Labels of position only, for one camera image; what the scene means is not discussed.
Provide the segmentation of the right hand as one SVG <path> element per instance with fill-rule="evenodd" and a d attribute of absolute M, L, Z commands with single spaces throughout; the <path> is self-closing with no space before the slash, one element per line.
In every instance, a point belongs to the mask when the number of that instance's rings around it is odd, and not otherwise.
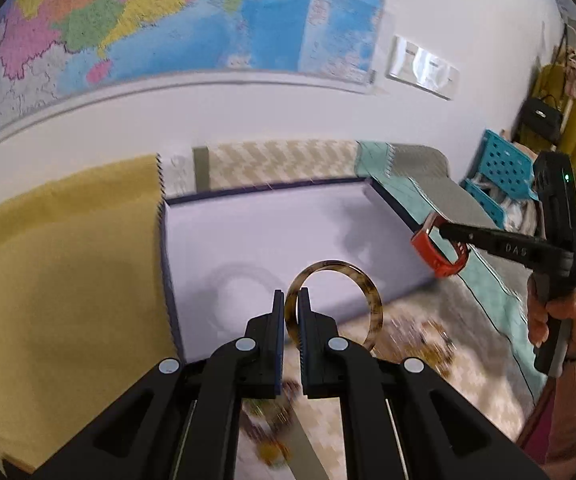
<path fill-rule="evenodd" d="M 549 337 L 547 322 L 550 318 L 570 320 L 572 330 L 568 342 L 569 359 L 576 359 L 576 291 L 571 295 L 551 300 L 543 304 L 537 297 L 534 276 L 527 281 L 527 327 L 528 340 L 535 347 L 540 347 Z"/>

